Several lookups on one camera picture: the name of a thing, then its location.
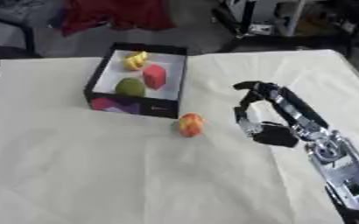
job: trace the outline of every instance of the purple design on box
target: purple design on box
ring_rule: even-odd
[[[132,103],[130,105],[122,105],[118,102],[107,98],[97,98],[92,101],[92,108],[95,110],[103,110],[108,112],[126,113],[132,115],[140,114],[140,104]]]

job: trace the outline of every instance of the red fabric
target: red fabric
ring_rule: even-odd
[[[116,28],[138,27],[164,30],[174,24],[165,14],[163,0],[67,0],[64,35],[85,30],[97,23],[114,21]]]

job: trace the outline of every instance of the black chair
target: black chair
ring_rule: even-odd
[[[0,46],[0,60],[1,59],[36,59],[42,58],[35,53],[34,37],[32,29],[24,24],[19,24],[13,21],[8,21],[0,18],[0,23],[16,26],[19,28],[25,37],[25,48],[14,46]]]

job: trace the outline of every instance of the open box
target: open box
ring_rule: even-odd
[[[116,84],[123,78],[143,81],[143,68],[124,68],[125,57],[133,52],[148,52],[143,68],[156,64],[166,70],[166,83],[155,90],[145,89],[145,97],[115,94]],[[178,118],[182,85],[185,79],[187,49],[168,45],[115,43],[84,89],[92,109],[144,116]]]

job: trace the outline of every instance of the green ball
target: green ball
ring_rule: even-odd
[[[142,81],[135,78],[122,79],[116,85],[116,94],[118,95],[132,95],[145,96],[145,85]]]

